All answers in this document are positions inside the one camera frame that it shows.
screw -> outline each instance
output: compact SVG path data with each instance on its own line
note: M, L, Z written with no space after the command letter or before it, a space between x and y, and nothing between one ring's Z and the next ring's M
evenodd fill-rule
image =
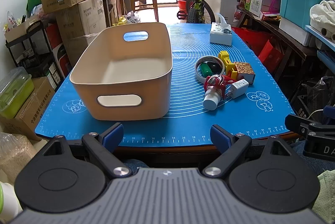
M209 176L217 176L221 173L221 169L218 167L208 167L205 170L205 174L209 175Z
M113 170L113 173L117 176L125 176L125 175L128 175L129 174L129 169L127 167L116 167L114 168Z

bicycle wheel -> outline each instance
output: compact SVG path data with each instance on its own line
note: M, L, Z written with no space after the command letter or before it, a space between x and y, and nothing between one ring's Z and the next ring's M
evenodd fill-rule
M199 13L198 10L195 8L191 8L188 16L187 16L187 23L200 23L199 21Z
M204 3L204 21L205 23L212 23L212 22L216 22L215 19L215 15L214 12L212 10L212 8L209 6L209 4L205 1L203 1Z

packing tape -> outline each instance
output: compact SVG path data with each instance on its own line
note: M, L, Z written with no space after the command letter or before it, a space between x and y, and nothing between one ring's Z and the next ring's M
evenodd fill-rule
M202 77L199 72L198 72L198 67L201 63L203 62L207 62L207 61L212 61L212 62L215 62L217 64L219 64L221 67L222 67L222 71L220 73L220 75L224 75L224 64L222 62L222 60L220 60L219 58L215 57L215 56L204 56L204 57L201 57L200 59L198 59L198 61L195 63L195 76L197 77L197 80L201 83L205 83L206 81L206 78Z

silicone baking mat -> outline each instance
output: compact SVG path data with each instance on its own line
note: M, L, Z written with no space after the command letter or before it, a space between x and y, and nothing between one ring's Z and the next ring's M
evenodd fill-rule
M253 139L288 132L284 119L293 113L288 100L259 59L235 33L232 46L226 46L209 43L209 24L167 27L173 49L170 110L160 119L121 121L125 132L120 145L208 145L211 144L209 131L213 124L232 134L242 132ZM145 34L130 37L139 39L142 36ZM233 62L249 62L256 77L247 94L236 99L228 98L221 101L215 111L207 111L202 106L204 90L195 79L194 64L201 56L217 56L221 50L228 51ZM36 133L79 139L88 132L102 133L115 122L94 119L67 77L50 102Z

chair leg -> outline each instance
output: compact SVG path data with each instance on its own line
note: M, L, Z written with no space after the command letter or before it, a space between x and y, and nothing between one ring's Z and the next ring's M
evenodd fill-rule
M152 4L153 4L153 10L155 11L156 22L159 22L160 19L158 18L158 5L157 5L157 0L152 0Z

